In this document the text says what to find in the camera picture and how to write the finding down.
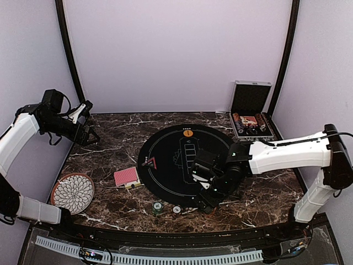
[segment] poker chip set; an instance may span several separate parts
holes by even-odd
[[[274,133],[261,113],[271,89],[269,82],[236,81],[229,110],[238,141],[274,140]]]

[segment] red playing card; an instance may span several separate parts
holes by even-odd
[[[119,187],[129,182],[137,181],[136,167],[114,172],[115,184]]]

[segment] red triangle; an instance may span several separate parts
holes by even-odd
[[[149,159],[147,162],[142,164],[143,167],[150,167],[150,168],[154,168],[157,169],[156,166],[156,160],[154,159],[154,157],[152,157],[151,159]]]

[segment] open case lid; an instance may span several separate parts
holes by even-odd
[[[230,109],[231,113],[249,116],[261,113],[270,89],[270,82],[236,81]]]

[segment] black pole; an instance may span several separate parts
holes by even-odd
[[[281,61],[280,70],[278,72],[278,77],[277,77],[277,81],[275,84],[274,93],[272,95],[269,110],[268,110],[268,114],[270,114],[271,116],[273,115],[273,113],[275,111],[276,104],[277,104],[278,98],[280,96],[281,88],[283,85],[283,81],[284,81],[285,75],[286,75],[289,57],[290,57],[291,50],[292,50],[294,33],[296,31],[298,12],[299,12],[299,3],[300,3],[300,0],[293,0],[293,2],[292,2],[291,17],[289,20],[285,49],[283,51],[283,57],[282,57],[282,61]]]
[[[72,81],[75,86],[78,100],[80,102],[83,102],[83,101],[85,101],[85,97],[83,94],[81,83],[79,81],[75,60],[73,58],[73,53],[72,53],[72,49],[71,49],[70,39],[68,36],[67,24],[66,24],[66,19],[65,19],[65,11],[64,11],[64,6],[62,3],[62,0],[55,0],[55,5],[56,5],[57,19],[59,22],[59,27],[60,27],[60,32],[61,32],[62,43],[64,45],[66,60],[67,60],[67,63],[68,63],[69,69],[70,69]]]

